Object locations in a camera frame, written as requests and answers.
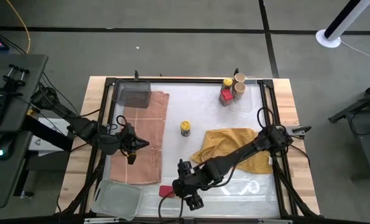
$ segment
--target red spice bottle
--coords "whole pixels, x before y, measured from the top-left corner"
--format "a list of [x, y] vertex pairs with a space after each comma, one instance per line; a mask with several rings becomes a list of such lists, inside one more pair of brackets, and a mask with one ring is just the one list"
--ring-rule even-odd
[[228, 106], [232, 102], [232, 99], [233, 95], [230, 90], [221, 90], [220, 102], [223, 106]]

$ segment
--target computer mouse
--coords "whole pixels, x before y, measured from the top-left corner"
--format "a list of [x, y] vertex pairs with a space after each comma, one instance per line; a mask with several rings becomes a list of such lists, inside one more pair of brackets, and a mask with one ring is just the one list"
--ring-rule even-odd
[[14, 152], [15, 140], [15, 133], [9, 133], [2, 136], [0, 139], [0, 160], [4, 161], [11, 158]]

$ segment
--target white stand base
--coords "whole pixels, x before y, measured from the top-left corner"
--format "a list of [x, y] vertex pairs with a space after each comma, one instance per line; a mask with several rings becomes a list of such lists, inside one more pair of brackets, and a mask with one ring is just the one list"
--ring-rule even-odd
[[335, 40], [327, 40], [327, 38], [324, 36], [324, 32], [326, 30], [319, 30], [316, 33], [316, 40], [319, 42], [320, 45], [327, 47], [327, 48], [336, 48], [341, 44], [341, 38], [337, 38]]

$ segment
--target crumpled yellow cloth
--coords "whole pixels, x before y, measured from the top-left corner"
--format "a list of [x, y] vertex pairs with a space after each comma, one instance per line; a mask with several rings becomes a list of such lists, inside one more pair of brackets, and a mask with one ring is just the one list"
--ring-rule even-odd
[[[202, 163], [216, 156], [225, 156], [239, 147], [251, 142], [257, 133], [249, 128], [226, 128], [205, 132], [203, 146], [200, 151], [190, 158]], [[242, 161], [237, 165], [241, 169], [252, 174], [271, 174], [272, 166], [269, 165], [269, 151], [261, 151]]]

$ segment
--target wooden table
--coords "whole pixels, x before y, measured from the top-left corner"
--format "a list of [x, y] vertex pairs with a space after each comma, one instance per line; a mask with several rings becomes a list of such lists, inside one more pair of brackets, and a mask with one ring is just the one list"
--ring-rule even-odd
[[[101, 99], [104, 89], [105, 79], [107, 77], [90, 77], [88, 82], [88, 87], [86, 89], [85, 98], [83, 102], [83, 107], [81, 114], [86, 114], [97, 110], [100, 108]], [[170, 77], [172, 79], [184, 79], [190, 77]], [[280, 121], [284, 126], [296, 126], [299, 125], [297, 109], [295, 108], [294, 97], [292, 95], [290, 80], [288, 79], [273, 79], [274, 90], [276, 94], [277, 106], [279, 108]], [[107, 121], [107, 116], [111, 101], [111, 95], [113, 93], [113, 88], [109, 89], [108, 100], [106, 104], [105, 114], [103, 122]], [[89, 119], [98, 119], [98, 114], [93, 114], [88, 117]], [[73, 143], [73, 147], [77, 147], [84, 142], [81, 139], [76, 138]], [[294, 139], [294, 146], [299, 147], [301, 150], [305, 151], [305, 146], [303, 140]], [[88, 168], [88, 163], [90, 160], [91, 146], [83, 146], [70, 154], [68, 161], [65, 178], [63, 181], [62, 189], [60, 191], [59, 205], [62, 210], [67, 208], [70, 202], [76, 197], [77, 193], [82, 188], [86, 171]], [[292, 178], [292, 183], [298, 194], [302, 197], [302, 200], [309, 206], [309, 208], [319, 214], [318, 204], [315, 195], [315, 189], [313, 187], [313, 180], [310, 174], [310, 169], [308, 166], [307, 158], [290, 147], [287, 154], [289, 160], [290, 173]], [[290, 212], [290, 204], [288, 193], [284, 186], [283, 195], [285, 199], [285, 207], [288, 212]], [[88, 205], [86, 211], [90, 210], [90, 203], [93, 198], [93, 193], [95, 192], [95, 184], [89, 192]]]

